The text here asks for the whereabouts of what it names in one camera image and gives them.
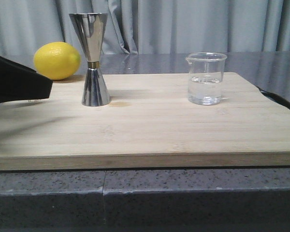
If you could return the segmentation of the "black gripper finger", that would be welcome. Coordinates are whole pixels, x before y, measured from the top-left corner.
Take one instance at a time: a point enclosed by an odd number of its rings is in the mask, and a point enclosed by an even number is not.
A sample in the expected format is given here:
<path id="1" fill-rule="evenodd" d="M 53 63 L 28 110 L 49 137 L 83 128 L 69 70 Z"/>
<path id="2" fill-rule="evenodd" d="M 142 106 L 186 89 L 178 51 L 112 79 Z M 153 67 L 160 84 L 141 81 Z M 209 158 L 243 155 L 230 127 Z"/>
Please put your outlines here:
<path id="1" fill-rule="evenodd" d="M 0 56 L 0 103 L 48 99 L 52 84 L 33 69 Z"/>

